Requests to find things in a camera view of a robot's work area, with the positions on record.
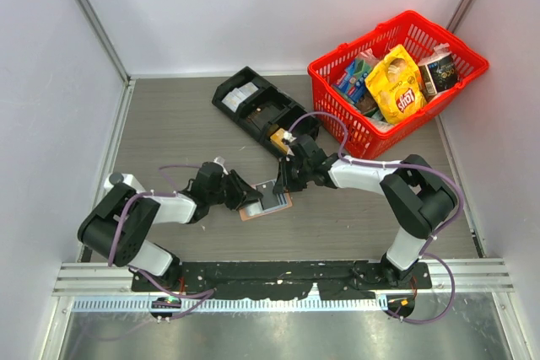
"white wall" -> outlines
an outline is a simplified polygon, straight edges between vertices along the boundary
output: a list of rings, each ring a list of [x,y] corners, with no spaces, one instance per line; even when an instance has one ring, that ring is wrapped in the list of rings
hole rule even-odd
[[[33,358],[122,83],[74,0],[0,0],[0,347]]]
[[[405,9],[459,0],[90,0],[131,74],[300,70]]]
[[[540,339],[540,0],[477,0],[457,34],[490,61],[445,128],[491,255],[502,255]]]

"red shopping basket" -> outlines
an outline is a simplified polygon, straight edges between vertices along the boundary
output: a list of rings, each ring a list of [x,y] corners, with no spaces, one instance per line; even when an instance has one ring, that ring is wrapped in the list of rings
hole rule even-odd
[[[381,59],[391,48],[403,44],[414,61],[418,62],[431,55],[434,46],[446,42],[450,44],[461,81],[387,132],[377,129],[331,86],[359,51],[371,48],[375,56]],[[348,129],[345,148],[356,158],[372,159],[437,116],[465,86],[488,67],[486,59],[468,48],[450,31],[431,23],[414,11],[407,11],[377,25],[363,37],[348,44],[341,44],[336,50],[312,62],[308,73],[312,79],[314,109],[339,117]],[[320,118],[324,127],[341,142],[343,129],[332,118]]]

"lay's logo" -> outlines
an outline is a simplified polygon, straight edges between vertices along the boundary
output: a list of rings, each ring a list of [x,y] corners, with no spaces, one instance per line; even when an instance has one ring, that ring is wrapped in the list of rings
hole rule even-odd
[[[399,96],[397,101],[397,108],[403,113],[408,105],[414,102],[414,92],[409,88],[404,94]]]

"lay's chip bag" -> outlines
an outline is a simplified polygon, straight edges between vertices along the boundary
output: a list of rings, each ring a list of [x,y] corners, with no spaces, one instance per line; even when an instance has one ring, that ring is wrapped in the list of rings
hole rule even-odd
[[[419,67],[401,44],[373,68],[365,84],[390,124],[405,120],[426,105]]]

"blue snack package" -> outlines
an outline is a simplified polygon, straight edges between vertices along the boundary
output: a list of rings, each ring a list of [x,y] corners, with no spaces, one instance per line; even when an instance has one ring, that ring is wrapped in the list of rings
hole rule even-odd
[[[349,103],[356,104],[367,91],[365,79],[370,72],[371,67],[363,59],[356,57],[332,87]]]

